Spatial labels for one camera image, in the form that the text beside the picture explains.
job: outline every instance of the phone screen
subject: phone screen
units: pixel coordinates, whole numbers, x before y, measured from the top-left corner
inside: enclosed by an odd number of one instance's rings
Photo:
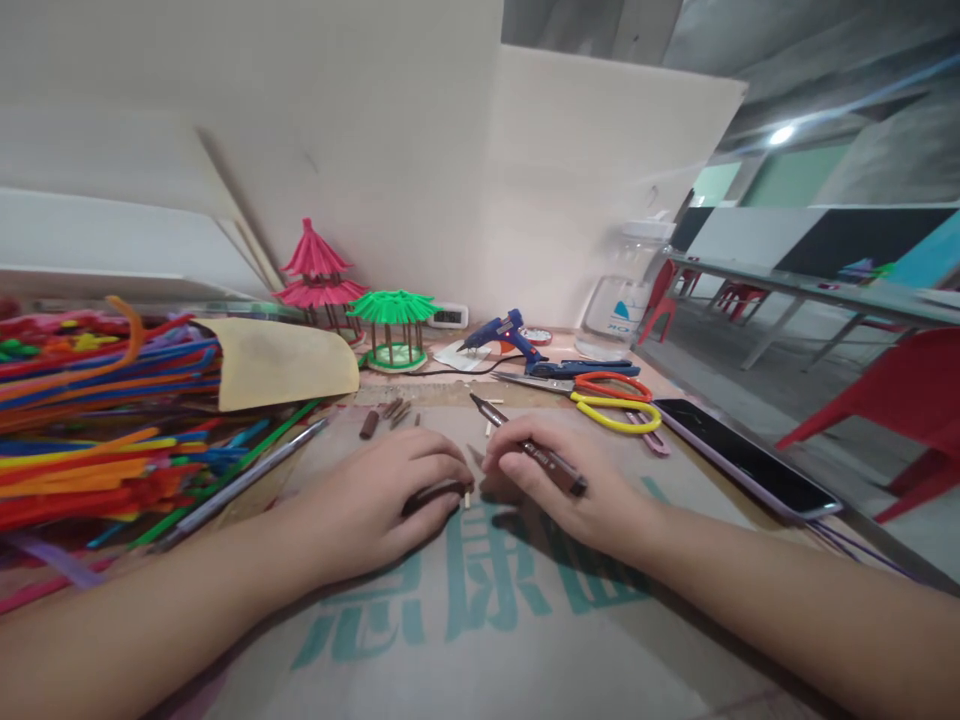
[[[794,512],[803,514],[838,504],[836,498],[812,480],[790,469],[693,403],[654,400],[653,404]]]

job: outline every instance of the green gazebo model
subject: green gazebo model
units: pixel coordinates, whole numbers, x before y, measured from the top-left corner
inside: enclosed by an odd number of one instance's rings
[[[367,353],[367,365],[380,372],[396,373],[415,370],[427,362],[420,323],[441,309],[431,300],[432,297],[396,290],[368,292],[354,301],[353,310],[347,315],[370,323],[373,349]],[[382,345],[377,345],[377,324],[383,325],[386,342]],[[402,342],[394,342],[390,337],[391,325],[401,326],[398,340]]]

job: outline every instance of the floor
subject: floor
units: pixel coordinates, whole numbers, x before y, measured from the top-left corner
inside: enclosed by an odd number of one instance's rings
[[[719,312],[703,316],[705,301],[679,301],[667,341],[659,327],[638,348],[684,386],[773,445],[801,421],[855,382],[862,367],[841,354],[828,356],[809,373],[802,369],[819,346],[790,335],[790,326],[749,371],[740,363],[769,324],[789,304],[771,296],[764,312],[746,327]],[[923,447],[860,418],[798,443],[786,454],[812,477],[868,515],[893,502],[883,486],[923,452]],[[901,542],[960,581],[960,488],[884,527]]]

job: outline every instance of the gray table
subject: gray table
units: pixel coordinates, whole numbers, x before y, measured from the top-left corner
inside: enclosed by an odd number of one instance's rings
[[[753,367],[757,359],[779,337],[786,324],[808,300],[846,308],[855,313],[850,321],[814,356],[810,365],[807,366],[808,370],[843,341],[867,317],[880,317],[905,325],[910,328],[909,333],[930,328],[960,326],[960,310],[952,310],[928,303],[919,298],[913,288],[902,285],[888,282],[881,282],[871,287],[842,284],[838,289],[830,290],[819,287],[821,283],[833,282],[830,280],[771,270],[735,260],[692,260],[681,256],[672,256],[671,260],[677,266],[678,273],[683,270],[696,270],[707,275],[716,275],[728,282],[743,282],[771,292],[793,296],[793,302],[790,306],[784,310],[783,314],[747,356],[747,359],[743,361],[740,366],[741,370],[749,370]],[[709,312],[710,308],[717,303],[725,287],[724,285],[717,291],[707,305],[705,312]]]

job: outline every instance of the orange scissors handle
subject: orange scissors handle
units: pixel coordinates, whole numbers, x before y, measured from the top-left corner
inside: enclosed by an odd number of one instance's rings
[[[599,380],[613,380],[620,382],[624,385],[629,385],[635,392],[624,392],[623,390],[618,390],[608,384],[599,385],[595,382]],[[628,378],[624,375],[620,375],[619,373],[584,373],[583,375],[577,375],[575,383],[578,390],[587,390],[590,392],[600,393],[601,395],[609,395],[610,397],[619,398],[620,400],[631,400],[633,402],[650,402],[653,400],[653,393],[650,392],[646,385],[641,383],[639,380]]]

